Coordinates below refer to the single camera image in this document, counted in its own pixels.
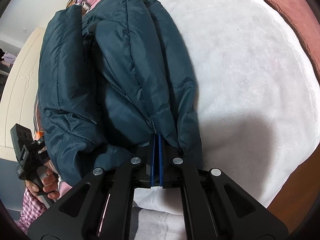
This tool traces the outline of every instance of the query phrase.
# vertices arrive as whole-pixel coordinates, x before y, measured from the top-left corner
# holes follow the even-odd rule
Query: cream headboard
[[[36,28],[21,49],[0,103],[0,158],[16,161],[10,130],[21,124],[34,132],[33,112],[38,89],[39,56],[44,29]]]

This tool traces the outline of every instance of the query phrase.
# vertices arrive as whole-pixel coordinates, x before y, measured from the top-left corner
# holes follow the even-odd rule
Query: fluffy white fleece
[[[319,144],[320,88],[307,55],[263,0],[159,1],[196,74],[205,169],[223,170],[267,207]],[[149,209],[139,212],[136,239],[159,239],[150,228],[185,237],[179,192],[139,189],[135,202]]]

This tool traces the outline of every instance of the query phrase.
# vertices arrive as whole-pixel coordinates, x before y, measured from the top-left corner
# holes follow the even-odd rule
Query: brown wooden surface
[[[268,210],[291,233],[304,219],[320,192],[320,146],[290,175]]]

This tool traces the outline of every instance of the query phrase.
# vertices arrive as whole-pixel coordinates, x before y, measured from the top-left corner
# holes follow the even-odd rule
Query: silver screw
[[[94,170],[93,170],[93,174],[94,175],[100,175],[100,174],[102,174],[103,173],[103,169],[102,168],[95,168]]]
[[[138,164],[138,163],[140,163],[140,162],[141,162],[141,160],[140,160],[140,158],[138,158],[138,157],[134,157],[134,158],[131,159],[131,163],[132,163],[132,164]]]
[[[220,176],[221,175],[221,171],[219,169],[212,169],[211,170],[211,174],[213,176]]]
[[[174,158],[173,163],[174,164],[181,164],[181,163],[183,163],[183,160],[181,158]]]

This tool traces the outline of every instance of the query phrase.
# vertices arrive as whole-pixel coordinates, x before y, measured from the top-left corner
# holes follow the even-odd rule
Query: plaid sleeve
[[[22,212],[17,226],[26,234],[30,224],[35,221],[47,208],[35,196],[33,196],[26,187],[23,196]]]

